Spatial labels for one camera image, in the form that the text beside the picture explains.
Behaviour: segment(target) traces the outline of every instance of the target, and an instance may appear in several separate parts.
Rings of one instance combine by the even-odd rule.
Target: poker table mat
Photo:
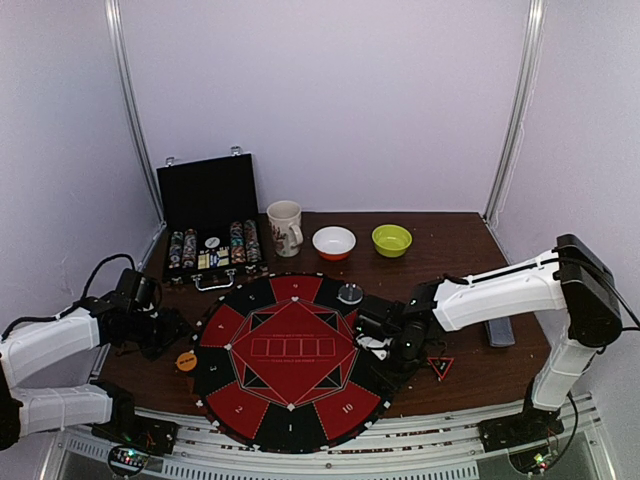
[[[220,297],[196,340],[197,405],[252,448],[308,453],[343,443],[390,406],[355,347],[357,305],[322,274],[271,275]]]

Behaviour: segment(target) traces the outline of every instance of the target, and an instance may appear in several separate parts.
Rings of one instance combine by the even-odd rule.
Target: red triangle
[[[449,370],[451,370],[451,365],[453,365],[454,359],[451,357],[427,357],[427,360],[435,370],[438,378],[440,380],[444,380],[444,377],[446,377]]]

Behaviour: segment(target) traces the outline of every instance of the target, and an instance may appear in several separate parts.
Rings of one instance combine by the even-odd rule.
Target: black lid
[[[156,171],[164,218],[171,230],[206,230],[258,215],[251,154]]]

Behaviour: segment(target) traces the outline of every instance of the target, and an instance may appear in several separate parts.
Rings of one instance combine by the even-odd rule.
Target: white wall
[[[0,2],[0,329],[80,296],[98,261],[140,259],[158,225],[135,160],[102,2]],[[105,269],[95,294],[126,264]],[[86,381],[91,356],[51,369]],[[0,477],[33,478],[47,435],[0,453]]]
[[[156,166],[239,143],[263,209],[484,209],[527,0],[121,4]]]
[[[513,261],[576,233],[640,312],[640,4],[552,1],[524,142],[497,235]],[[542,317],[549,333],[558,325]],[[599,357],[594,393],[622,466],[638,478],[640,336]]]

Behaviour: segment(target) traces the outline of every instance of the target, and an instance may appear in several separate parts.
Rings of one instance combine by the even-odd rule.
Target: white bowl
[[[313,235],[312,243],[322,258],[336,262],[349,256],[356,236],[343,227],[324,227]]]

